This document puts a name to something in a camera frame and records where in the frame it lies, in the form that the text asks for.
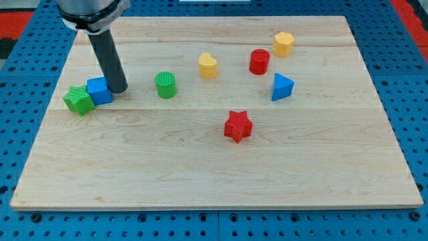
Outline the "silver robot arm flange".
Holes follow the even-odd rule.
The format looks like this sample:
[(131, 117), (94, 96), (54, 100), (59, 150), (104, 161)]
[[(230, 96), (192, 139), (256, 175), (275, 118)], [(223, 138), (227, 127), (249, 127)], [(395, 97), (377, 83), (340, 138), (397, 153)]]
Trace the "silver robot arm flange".
[(130, 0), (57, 0), (64, 24), (74, 30), (97, 35), (110, 29), (125, 10)]

